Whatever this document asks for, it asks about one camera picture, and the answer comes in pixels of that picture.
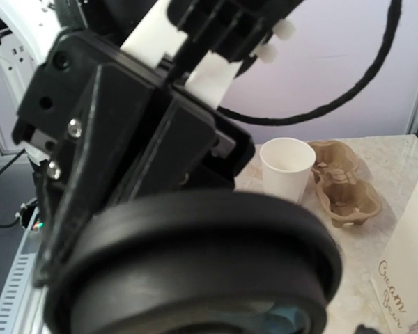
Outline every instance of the white paper cup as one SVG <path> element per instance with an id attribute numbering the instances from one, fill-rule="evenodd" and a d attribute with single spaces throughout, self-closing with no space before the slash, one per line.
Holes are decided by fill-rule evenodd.
<path id="1" fill-rule="evenodd" d="M 316 162 L 313 148 L 294 138 L 268 141 L 260 150 L 266 194 L 300 203 Z"/>

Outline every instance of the brown cup carrier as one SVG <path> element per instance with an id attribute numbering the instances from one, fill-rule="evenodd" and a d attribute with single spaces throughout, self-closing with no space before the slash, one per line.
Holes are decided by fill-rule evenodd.
<path id="1" fill-rule="evenodd" d="M 359 158 L 340 141 L 309 143 L 316 152 L 313 167 L 316 193 L 333 226 L 363 225 L 378 215 L 381 199 L 373 186 L 356 177 Z"/>

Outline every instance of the thin black wire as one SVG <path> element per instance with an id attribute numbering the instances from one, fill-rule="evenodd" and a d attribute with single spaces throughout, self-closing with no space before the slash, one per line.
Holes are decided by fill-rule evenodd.
<path id="1" fill-rule="evenodd" d="M 13 163 L 15 163 L 17 161 L 17 159 L 19 159 L 23 154 L 25 153 L 25 150 L 20 151 L 15 157 L 13 157 L 13 159 L 11 161 L 9 161 L 1 170 L 0 170 L 0 175 L 2 175 L 8 168 L 10 168 L 12 166 Z M 13 221 L 11 224 L 8 225 L 2 225 L 0 224 L 0 229 L 4 230 L 6 228 L 13 228 L 14 226 L 16 226 L 18 223 L 20 222 L 20 219 L 17 218 L 15 219 L 15 221 Z"/>
<path id="2" fill-rule="evenodd" d="M 235 111 L 232 111 L 224 107 L 219 107 L 218 111 L 228 118 L 238 120 L 243 123 L 253 125 L 264 125 L 268 127 L 277 127 L 307 122 L 309 120 L 325 116 L 328 113 L 331 113 L 332 111 L 338 109 L 345 103 L 354 99 L 360 92 L 362 92 L 364 88 L 366 88 L 367 85 L 373 79 L 375 79 L 382 65 L 384 65 L 384 62 L 388 54 L 390 53 L 390 50 L 392 49 L 396 31 L 398 30 L 399 21 L 401 18 L 402 3 L 403 0 L 392 0 L 392 2 L 390 3 L 389 12 L 387 14 L 387 25 L 384 33 L 384 38 L 382 39 L 381 48 L 373 64 L 368 68 L 365 75 L 355 84 L 353 88 L 351 88 L 347 93 L 343 94 L 339 98 L 335 99 L 333 102 L 324 106 L 320 106 L 317 109 L 314 109 L 312 112 L 291 116 L 288 118 L 251 117 L 242 115 L 241 113 L 236 113 Z"/>

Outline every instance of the black robotic component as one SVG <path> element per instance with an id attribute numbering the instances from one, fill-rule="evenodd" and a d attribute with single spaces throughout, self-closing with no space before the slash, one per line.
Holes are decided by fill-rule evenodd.
<path id="1" fill-rule="evenodd" d="M 189 38 L 154 70 L 112 40 L 128 29 L 116 2 L 129 6 L 56 3 L 69 27 L 13 132 L 51 158 L 33 275 L 48 288 L 50 330 L 322 333 L 341 279 L 336 244 L 301 207 L 232 192 L 251 137 L 183 88 L 208 51 L 249 58 L 301 0 L 173 0 L 169 20 Z M 87 23 L 92 3 L 94 20 L 113 13 L 104 33 Z"/>

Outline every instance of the beige table surface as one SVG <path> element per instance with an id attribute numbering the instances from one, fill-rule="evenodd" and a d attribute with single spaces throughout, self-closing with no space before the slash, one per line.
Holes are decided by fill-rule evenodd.
<path id="1" fill-rule="evenodd" d="M 325 334 L 352 334 L 359 324 L 389 334 L 370 275 L 418 181 L 418 139 L 384 136 L 342 141 L 360 157 L 357 175 L 374 185 L 382 196 L 383 210 L 363 226 L 336 229 L 320 206 L 313 178 L 309 180 L 302 206 L 324 222 L 343 252 L 343 280 L 329 307 Z M 258 145 L 256 156 L 237 178 L 238 189 L 263 192 L 259 149 Z"/>

